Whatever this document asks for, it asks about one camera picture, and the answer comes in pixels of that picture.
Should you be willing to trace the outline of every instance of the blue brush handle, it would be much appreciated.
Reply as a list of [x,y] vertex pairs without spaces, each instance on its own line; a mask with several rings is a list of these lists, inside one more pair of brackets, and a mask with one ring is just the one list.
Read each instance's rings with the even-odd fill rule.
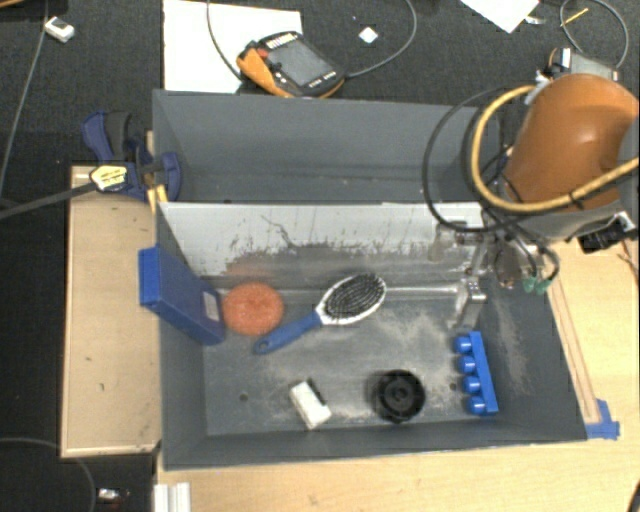
[[321,325],[320,316],[315,311],[312,311],[300,320],[283,325],[256,341],[253,346],[253,352],[259,355],[269,354],[297,340],[305,332]]

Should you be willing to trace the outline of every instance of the gray plastic bin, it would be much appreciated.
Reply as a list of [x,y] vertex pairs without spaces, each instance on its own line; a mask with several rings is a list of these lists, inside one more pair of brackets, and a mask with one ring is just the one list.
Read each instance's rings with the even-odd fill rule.
[[[228,332],[203,347],[161,322],[167,469],[586,439],[546,298],[500,289],[491,276],[482,282],[489,301],[478,329],[500,412],[478,418],[465,410],[452,342],[474,247],[453,246],[430,261],[435,222],[417,204],[421,153],[444,112],[156,93],[156,152],[178,152],[186,201],[162,205],[159,244],[223,294],[250,279],[275,286],[285,321],[350,273],[375,271],[389,285],[370,318],[308,333],[267,356],[252,354],[255,338]],[[472,113],[462,115],[468,121]],[[439,198],[455,201],[441,206],[446,215],[477,224],[478,207],[464,202],[464,183],[454,178],[457,149],[446,142],[459,140],[465,126],[449,128],[434,171]],[[495,136],[490,131],[487,154]],[[422,412],[399,426],[374,414],[367,391],[373,374],[396,368],[418,375],[427,393]],[[288,397],[308,377],[333,412],[312,432]]]

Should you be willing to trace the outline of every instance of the handheld meter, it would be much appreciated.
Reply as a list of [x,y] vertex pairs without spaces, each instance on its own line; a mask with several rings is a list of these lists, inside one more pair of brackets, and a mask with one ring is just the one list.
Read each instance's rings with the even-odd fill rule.
[[236,59],[247,77],[276,96],[326,98],[344,83],[345,71],[298,32],[252,41]]

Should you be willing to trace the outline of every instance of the blue plastic block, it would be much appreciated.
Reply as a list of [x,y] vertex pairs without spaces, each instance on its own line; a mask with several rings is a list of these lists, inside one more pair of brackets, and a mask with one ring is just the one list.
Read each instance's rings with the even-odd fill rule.
[[498,402],[480,332],[471,331],[466,336],[456,338],[455,350],[460,354],[458,370],[465,374],[462,387],[465,393],[471,395],[467,409],[478,416],[497,413]]
[[598,409],[600,409],[600,417],[602,419],[600,423],[585,425],[587,437],[589,439],[601,438],[616,441],[620,436],[620,422],[611,420],[607,402],[599,398],[596,399],[596,402],[598,402]]
[[160,246],[138,253],[140,304],[203,345],[224,339],[220,296]]

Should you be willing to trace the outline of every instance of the dark carpet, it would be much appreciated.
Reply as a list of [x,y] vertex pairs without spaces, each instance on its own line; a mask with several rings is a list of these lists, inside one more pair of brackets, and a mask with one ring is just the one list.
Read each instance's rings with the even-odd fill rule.
[[[150,129],[151,91],[162,86],[160,0],[51,2],[53,12],[62,13],[77,35],[66,45],[45,40],[3,193],[17,202],[63,190],[72,163],[92,159],[78,127],[96,109],[129,111],[135,131]],[[234,3],[301,10],[306,36],[351,71],[393,52],[411,28],[402,0]],[[484,89],[530,82],[550,51],[567,45],[558,26],[559,2],[537,9],[538,16],[547,18],[545,25],[524,24],[511,35],[459,0],[414,3],[419,15],[414,44],[384,68],[348,82],[338,97],[455,104]],[[637,96],[640,4],[617,0],[615,6],[631,31],[622,82]],[[619,27],[606,11],[590,7],[572,24],[575,37],[594,56],[615,61],[623,43]],[[0,10],[0,152],[36,47],[42,0],[28,0],[21,11],[8,9]],[[371,46],[357,38],[364,26],[381,34]],[[65,223],[63,204],[0,223],[0,437],[58,439]],[[147,509],[150,456],[88,462],[98,487],[131,492],[126,510]],[[84,478],[80,469],[57,462],[46,448],[0,445],[0,512],[84,512],[89,492]]]

